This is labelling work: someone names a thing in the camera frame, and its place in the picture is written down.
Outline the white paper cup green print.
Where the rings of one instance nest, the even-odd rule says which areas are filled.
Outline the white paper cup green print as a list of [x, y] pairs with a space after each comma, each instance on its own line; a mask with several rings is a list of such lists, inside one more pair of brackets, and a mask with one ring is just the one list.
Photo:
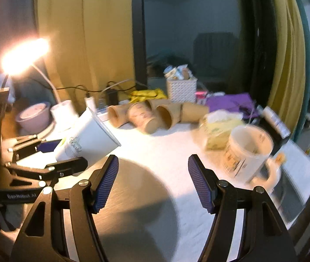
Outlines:
[[96, 113], [87, 108], [66, 131], [54, 155], [58, 162], [82, 157], [91, 167], [120, 145]]

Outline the plain brown paper cup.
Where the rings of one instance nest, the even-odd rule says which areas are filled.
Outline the plain brown paper cup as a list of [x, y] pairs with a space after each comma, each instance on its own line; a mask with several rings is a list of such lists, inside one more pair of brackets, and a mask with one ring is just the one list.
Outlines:
[[108, 119], [113, 127], [119, 128], [122, 125], [128, 123], [128, 109], [130, 106], [131, 104], [127, 103], [123, 105], [112, 105], [108, 107]]

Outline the brown paper cup pink print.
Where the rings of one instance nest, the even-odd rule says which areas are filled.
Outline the brown paper cup pink print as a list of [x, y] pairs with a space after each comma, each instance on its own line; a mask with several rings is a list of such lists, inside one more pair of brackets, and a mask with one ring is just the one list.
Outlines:
[[143, 134], [154, 134], [160, 128], [154, 112], [144, 102], [134, 103], [129, 107], [127, 115], [129, 121]]

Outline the brown paper cup back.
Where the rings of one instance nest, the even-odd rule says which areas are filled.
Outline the brown paper cup back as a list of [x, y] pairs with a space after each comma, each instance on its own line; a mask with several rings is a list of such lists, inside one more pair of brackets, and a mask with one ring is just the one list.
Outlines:
[[156, 110], [159, 105], [171, 104], [169, 99], [146, 99], [144, 103], [151, 109]]

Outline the brown paper cup middle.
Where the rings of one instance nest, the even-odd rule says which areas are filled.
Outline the brown paper cup middle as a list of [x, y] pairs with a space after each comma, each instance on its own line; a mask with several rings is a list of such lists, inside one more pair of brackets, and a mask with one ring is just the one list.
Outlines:
[[181, 121], [182, 104], [180, 103], [159, 105], [156, 110], [162, 119], [165, 129], [171, 129]]

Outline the brown paper cup right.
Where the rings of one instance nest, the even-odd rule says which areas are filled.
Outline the brown paper cup right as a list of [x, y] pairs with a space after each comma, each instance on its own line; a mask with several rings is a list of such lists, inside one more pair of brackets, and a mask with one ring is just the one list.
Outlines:
[[182, 104], [182, 122], [198, 123], [201, 118], [209, 113], [209, 108], [197, 103], [185, 102]]

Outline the purple bowl with lid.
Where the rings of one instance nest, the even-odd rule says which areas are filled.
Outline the purple bowl with lid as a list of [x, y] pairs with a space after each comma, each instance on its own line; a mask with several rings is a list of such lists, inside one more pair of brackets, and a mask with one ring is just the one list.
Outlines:
[[46, 129], [52, 122], [50, 103], [40, 102], [21, 111], [15, 118], [16, 123], [26, 132], [37, 134]]

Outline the black smartphone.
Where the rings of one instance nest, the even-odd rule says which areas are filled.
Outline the black smartphone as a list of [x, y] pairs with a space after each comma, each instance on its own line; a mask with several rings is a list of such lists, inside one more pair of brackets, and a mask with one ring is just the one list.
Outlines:
[[271, 198], [286, 224], [292, 223], [305, 207], [302, 198], [283, 169], [281, 169], [279, 182], [271, 192]]

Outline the white charger plug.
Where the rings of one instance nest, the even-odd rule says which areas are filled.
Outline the white charger plug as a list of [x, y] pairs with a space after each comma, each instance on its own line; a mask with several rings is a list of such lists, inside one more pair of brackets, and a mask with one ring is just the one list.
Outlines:
[[94, 97], [85, 97], [85, 105], [89, 108], [94, 114], [97, 112], [97, 107], [95, 104]]

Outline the white power strip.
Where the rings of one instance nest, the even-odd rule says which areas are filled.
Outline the white power strip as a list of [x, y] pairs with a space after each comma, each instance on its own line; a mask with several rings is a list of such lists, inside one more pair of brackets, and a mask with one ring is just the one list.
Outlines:
[[108, 107], [104, 107], [104, 108], [97, 108], [97, 112], [96, 112], [97, 116], [99, 117], [99, 119], [102, 122], [108, 121], [109, 120], [109, 116], [108, 116]]

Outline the black power adapter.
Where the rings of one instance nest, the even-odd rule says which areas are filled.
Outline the black power adapter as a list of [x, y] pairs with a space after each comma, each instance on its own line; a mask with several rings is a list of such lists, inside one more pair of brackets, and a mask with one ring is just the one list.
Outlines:
[[105, 91], [105, 98], [108, 106], [114, 106], [119, 104], [118, 91], [116, 89], [107, 89]]

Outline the white bear ceramic mug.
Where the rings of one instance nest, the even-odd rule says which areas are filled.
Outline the white bear ceramic mug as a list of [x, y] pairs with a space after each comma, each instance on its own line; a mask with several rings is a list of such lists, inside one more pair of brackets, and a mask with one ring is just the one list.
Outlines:
[[271, 156], [271, 136], [255, 125], [232, 129], [221, 166], [230, 178], [272, 192], [281, 178], [281, 162]]

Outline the yellow plastic bag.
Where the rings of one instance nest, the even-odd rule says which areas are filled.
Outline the yellow plastic bag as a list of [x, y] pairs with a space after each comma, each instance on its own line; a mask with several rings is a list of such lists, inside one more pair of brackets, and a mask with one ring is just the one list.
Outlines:
[[144, 102], [149, 99], [167, 99], [167, 96], [160, 88], [132, 91], [129, 95], [130, 103]]

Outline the white tube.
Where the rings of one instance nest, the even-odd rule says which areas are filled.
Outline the white tube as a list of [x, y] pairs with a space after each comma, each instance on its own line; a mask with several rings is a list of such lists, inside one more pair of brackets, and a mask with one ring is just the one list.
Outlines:
[[279, 116], [270, 107], [265, 107], [261, 114], [268, 124], [281, 136], [282, 139], [286, 139], [291, 136], [290, 130], [279, 118]]

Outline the yellow tissue pack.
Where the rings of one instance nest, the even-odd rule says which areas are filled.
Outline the yellow tissue pack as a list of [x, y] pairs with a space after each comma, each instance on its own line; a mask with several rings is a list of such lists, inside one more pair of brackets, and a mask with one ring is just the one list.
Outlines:
[[224, 149], [231, 131], [240, 125], [244, 125], [242, 112], [219, 109], [204, 115], [199, 121], [199, 139], [203, 149]]

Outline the yellow curtain left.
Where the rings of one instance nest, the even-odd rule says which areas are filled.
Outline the yellow curtain left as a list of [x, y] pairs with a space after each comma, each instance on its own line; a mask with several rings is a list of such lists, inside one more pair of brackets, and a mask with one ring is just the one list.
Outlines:
[[110, 81], [134, 85], [132, 0], [35, 0], [44, 64], [63, 100], [85, 110], [86, 87], [99, 98]]

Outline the yellow curtain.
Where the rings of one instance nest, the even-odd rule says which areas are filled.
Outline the yellow curtain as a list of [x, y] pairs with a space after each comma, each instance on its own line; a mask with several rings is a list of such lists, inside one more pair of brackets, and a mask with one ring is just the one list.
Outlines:
[[305, 37], [296, 0], [274, 0], [274, 7], [277, 49], [267, 105], [293, 133], [300, 118], [305, 94]]
[[134, 85], [132, 0], [35, 0], [44, 64], [63, 100], [85, 110], [86, 87], [99, 98], [110, 81]]

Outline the purple cloth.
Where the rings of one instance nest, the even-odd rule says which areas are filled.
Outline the purple cloth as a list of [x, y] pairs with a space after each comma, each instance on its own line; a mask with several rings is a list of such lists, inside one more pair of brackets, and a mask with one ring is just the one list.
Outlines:
[[255, 107], [255, 102], [248, 93], [232, 95], [213, 95], [206, 99], [205, 104], [210, 112], [226, 110], [231, 113], [242, 113], [243, 119], [257, 118], [259, 113]]

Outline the white woven plastic basket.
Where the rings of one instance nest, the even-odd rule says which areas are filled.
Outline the white woven plastic basket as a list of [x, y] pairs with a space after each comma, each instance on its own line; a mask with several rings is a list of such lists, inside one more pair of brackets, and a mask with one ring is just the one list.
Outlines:
[[188, 80], [172, 80], [166, 81], [167, 95], [172, 102], [196, 102], [197, 78]]

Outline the yellow curtain right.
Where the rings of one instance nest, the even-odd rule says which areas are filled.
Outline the yellow curtain right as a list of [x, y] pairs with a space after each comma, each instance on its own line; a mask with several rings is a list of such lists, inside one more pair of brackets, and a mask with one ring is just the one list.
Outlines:
[[305, 94], [305, 37], [296, 0], [274, 0], [274, 7], [277, 49], [267, 105], [293, 133], [300, 118]]

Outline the small red white box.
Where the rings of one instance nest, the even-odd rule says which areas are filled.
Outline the small red white box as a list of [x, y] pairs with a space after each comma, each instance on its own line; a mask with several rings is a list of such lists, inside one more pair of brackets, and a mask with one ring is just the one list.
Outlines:
[[195, 97], [196, 97], [196, 103], [199, 105], [205, 105], [206, 104], [206, 91], [196, 91]]

